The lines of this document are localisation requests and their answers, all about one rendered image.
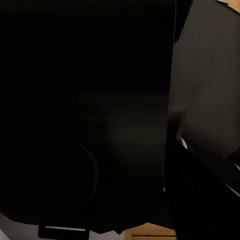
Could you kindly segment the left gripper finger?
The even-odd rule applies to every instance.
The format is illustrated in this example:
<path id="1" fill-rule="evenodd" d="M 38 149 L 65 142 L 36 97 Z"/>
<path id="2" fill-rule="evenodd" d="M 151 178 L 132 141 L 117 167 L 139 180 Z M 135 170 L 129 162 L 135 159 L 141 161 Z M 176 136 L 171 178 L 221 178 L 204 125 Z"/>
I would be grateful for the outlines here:
<path id="1" fill-rule="evenodd" d="M 168 135 L 163 193 L 177 240 L 240 240 L 240 197 Z"/>

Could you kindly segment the digital camera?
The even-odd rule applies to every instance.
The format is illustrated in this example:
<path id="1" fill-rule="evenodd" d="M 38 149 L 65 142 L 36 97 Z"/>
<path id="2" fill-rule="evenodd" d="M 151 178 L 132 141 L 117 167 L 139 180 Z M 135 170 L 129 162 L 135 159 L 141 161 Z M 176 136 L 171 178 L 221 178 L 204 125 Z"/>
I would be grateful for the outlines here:
<path id="1" fill-rule="evenodd" d="M 53 240 L 159 214 L 174 44 L 193 1 L 0 0 L 1 214 Z"/>

